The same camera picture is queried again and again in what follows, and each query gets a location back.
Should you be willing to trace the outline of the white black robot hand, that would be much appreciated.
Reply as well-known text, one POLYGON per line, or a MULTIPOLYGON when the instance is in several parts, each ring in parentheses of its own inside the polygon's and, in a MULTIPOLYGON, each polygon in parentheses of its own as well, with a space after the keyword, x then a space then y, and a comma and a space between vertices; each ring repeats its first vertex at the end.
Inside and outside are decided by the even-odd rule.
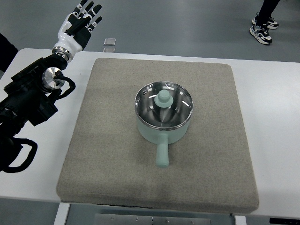
POLYGON ((102 17, 96 18, 101 8, 100 4, 95 5, 93 1, 80 1, 61 25, 58 42, 54 45, 52 53, 71 62, 76 53, 83 51, 92 31, 102 20, 102 17))

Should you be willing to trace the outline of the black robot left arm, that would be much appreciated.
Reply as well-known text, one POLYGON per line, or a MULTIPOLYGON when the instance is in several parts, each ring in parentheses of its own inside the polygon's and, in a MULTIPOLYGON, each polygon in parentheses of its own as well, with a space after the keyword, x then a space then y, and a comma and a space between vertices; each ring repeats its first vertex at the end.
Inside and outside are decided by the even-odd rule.
POLYGON ((54 105, 75 90, 75 83, 62 73, 68 58, 56 52, 40 58, 12 77, 5 86, 7 97, 0 103, 0 170, 19 173, 32 163, 37 143, 16 138, 26 122, 36 126, 57 111, 54 105))

